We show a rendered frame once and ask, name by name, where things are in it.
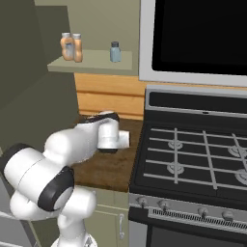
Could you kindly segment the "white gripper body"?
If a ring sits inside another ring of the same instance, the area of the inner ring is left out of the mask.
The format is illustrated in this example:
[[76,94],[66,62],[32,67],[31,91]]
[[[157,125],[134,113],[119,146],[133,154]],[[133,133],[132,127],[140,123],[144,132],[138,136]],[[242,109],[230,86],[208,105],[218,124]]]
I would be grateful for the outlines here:
[[119,148],[128,149],[130,147],[130,132],[125,130],[119,131]]

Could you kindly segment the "olive cabinet shelf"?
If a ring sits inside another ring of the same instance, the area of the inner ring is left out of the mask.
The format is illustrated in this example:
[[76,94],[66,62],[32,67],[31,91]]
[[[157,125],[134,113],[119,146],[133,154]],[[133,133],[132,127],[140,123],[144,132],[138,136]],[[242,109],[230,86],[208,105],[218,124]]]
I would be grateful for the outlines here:
[[120,62],[111,62],[109,50],[85,49],[81,63],[66,61],[59,57],[48,64],[47,68],[56,72],[132,75],[132,52],[123,51]]

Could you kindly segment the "black and silver stove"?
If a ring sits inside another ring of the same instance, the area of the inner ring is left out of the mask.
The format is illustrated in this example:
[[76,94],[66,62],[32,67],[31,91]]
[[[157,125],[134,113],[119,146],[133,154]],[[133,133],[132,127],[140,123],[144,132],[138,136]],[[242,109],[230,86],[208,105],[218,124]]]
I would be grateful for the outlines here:
[[147,87],[128,223],[129,247],[147,247],[152,227],[247,246],[247,91]]

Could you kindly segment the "olive base cupboard door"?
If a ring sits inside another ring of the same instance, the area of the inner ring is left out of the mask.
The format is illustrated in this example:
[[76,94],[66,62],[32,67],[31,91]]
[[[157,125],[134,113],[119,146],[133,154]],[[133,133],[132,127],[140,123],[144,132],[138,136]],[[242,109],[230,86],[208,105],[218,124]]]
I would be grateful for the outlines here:
[[[119,215],[124,214],[124,238],[119,237]],[[128,247],[128,209],[118,206],[97,205],[93,215],[85,220],[88,233],[98,247]]]

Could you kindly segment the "orange condiment bottle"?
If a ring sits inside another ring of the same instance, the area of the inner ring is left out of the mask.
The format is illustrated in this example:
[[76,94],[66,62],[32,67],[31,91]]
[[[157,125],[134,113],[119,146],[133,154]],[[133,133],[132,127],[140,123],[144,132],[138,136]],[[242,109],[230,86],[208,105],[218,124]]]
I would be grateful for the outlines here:
[[71,61],[74,56],[74,42],[70,33],[63,33],[60,40],[62,55],[66,61]]
[[76,63],[81,63],[83,59],[81,35],[73,34],[72,37],[74,40],[74,61]]

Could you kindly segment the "silver microwave oven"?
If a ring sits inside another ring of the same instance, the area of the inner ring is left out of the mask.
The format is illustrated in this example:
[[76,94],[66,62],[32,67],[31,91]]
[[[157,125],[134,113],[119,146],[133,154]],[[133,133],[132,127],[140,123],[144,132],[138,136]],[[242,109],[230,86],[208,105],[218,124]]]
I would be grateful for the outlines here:
[[140,0],[139,78],[247,88],[247,0]]

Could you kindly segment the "black oven door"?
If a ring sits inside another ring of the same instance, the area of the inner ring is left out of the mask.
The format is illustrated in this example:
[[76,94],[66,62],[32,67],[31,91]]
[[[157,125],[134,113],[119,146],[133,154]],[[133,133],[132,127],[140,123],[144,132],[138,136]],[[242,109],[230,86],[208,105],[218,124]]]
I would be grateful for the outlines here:
[[149,228],[147,247],[247,247],[243,243],[179,233],[157,227]]

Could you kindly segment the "blue shaker with grey cap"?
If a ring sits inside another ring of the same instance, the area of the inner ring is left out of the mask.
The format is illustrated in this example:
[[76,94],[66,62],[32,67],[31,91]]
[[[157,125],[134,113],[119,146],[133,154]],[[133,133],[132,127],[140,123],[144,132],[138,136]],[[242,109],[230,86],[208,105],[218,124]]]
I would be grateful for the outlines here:
[[120,62],[122,60],[122,52],[120,50],[120,45],[117,41],[111,42],[110,47],[110,61],[113,63]]

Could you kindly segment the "olive cabinet door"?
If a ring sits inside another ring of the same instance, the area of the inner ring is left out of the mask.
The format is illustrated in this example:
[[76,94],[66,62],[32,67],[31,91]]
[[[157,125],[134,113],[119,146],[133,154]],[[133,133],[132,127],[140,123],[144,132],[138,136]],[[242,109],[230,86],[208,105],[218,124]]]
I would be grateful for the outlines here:
[[62,55],[65,6],[0,0],[0,152],[15,143],[42,150],[46,138],[78,117],[74,76],[47,65]]

